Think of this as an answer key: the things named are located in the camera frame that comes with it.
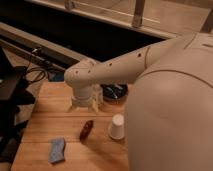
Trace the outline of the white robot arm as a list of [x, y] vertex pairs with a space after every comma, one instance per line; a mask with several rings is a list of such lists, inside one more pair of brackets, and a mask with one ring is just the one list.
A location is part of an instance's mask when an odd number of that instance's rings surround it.
[[65, 71], [77, 102], [93, 84], [130, 83], [129, 171], [213, 171], [213, 35], [196, 33]]

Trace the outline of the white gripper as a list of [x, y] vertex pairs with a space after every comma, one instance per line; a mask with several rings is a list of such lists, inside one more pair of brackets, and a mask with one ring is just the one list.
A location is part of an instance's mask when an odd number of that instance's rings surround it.
[[98, 84], [73, 89], [72, 104], [67, 112], [72, 112], [77, 107], [90, 107], [95, 113], [99, 112], [101, 103], [101, 87]]

